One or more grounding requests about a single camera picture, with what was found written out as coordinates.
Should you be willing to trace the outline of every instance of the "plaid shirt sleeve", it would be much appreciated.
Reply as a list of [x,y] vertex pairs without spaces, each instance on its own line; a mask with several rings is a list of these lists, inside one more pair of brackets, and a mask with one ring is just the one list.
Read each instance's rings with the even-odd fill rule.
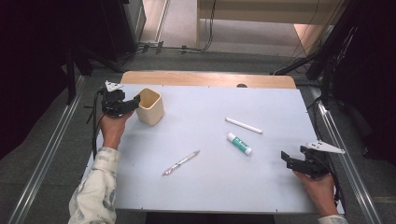
[[70,200],[68,223],[115,223],[119,157],[119,152],[113,148],[99,149],[90,172]]
[[347,224],[347,220],[341,215],[321,217],[318,222],[319,224]]

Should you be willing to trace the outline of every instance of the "aluminum rail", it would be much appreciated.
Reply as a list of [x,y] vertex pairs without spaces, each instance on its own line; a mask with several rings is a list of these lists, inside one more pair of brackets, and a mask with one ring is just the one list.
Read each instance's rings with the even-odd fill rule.
[[61,143],[70,119],[72,118],[76,110],[78,102],[81,98],[82,88],[84,87],[84,84],[85,78],[80,77],[76,86],[76,97],[71,102],[71,104],[67,105],[64,109],[61,119],[59,120],[58,125],[56,126],[53,135],[49,140],[49,143],[47,144],[47,147],[35,168],[35,171],[33,172],[32,176],[30,177],[29,181],[27,182],[26,186],[22,191],[18,204],[8,220],[8,224],[23,223],[24,219],[26,218],[26,215],[29,212],[33,200],[38,193],[41,183],[43,182],[44,177],[48,169],[50,168],[50,164],[53,160],[53,157],[55,156],[59,144]]
[[[320,96],[320,91],[314,88],[310,88],[312,95],[314,98],[318,98]],[[367,188],[361,176],[358,172],[358,169],[355,166],[352,158],[349,156],[348,150],[344,141],[341,137],[341,134],[338,132],[337,127],[335,126],[334,120],[332,119],[332,113],[329,110],[319,103],[319,111],[320,115],[323,118],[323,121],[326,125],[327,130],[329,131],[330,138],[334,143],[335,147],[342,148],[346,151],[345,154],[338,154],[338,157],[343,165],[343,168],[346,172],[347,179],[349,180],[353,191],[355,192],[356,199],[358,200],[361,211],[363,212],[367,223],[370,224],[381,224],[382,219],[378,212],[376,211],[373,200],[368,192]]]
[[166,13],[168,12],[169,8],[169,0],[165,0],[165,4],[163,5],[163,13],[161,14],[160,24],[157,27],[157,32],[155,34],[155,41],[159,42],[161,33],[163,32],[163,25],[165,24]]

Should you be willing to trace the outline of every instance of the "pen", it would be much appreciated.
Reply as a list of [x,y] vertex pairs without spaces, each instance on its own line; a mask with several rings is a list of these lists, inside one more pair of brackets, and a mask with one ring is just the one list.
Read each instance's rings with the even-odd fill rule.
[[191,159],[194,158],[196,155],[198,155],[199,152],[200,152],[200,150],[192,152],[190,155],[188,155],[188,156],[187,156],[186,158],[184,158],[183,160],[177,162],[177,163],[176,163],[175,165],[173,165],[172,167],[166,169],[166,170],[163,172],[163,176],[164,176],[164,175],[170,175],[170,174],[171,174],[176,168],[178,168],[181,164],[183,164],[183,163],[186,162],[186,161],[191,160]]

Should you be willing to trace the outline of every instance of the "pencil holder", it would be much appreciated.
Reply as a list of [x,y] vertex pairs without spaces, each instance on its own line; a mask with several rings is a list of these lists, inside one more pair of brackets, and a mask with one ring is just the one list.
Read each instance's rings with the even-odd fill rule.
[[154,125],[163,117],[163,98],[161,95],[149,88],[139,92],[140,104],[135,111],[139,119],[148,125]]

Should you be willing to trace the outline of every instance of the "wooden edge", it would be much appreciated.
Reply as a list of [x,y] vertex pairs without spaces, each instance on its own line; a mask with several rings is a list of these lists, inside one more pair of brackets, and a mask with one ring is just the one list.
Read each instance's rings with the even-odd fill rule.
[[129,71],[123,74],[123,84],[148,84],[170,86],[236,87],[296,89],[292,77],[271,75],[244,75],[213,72]]

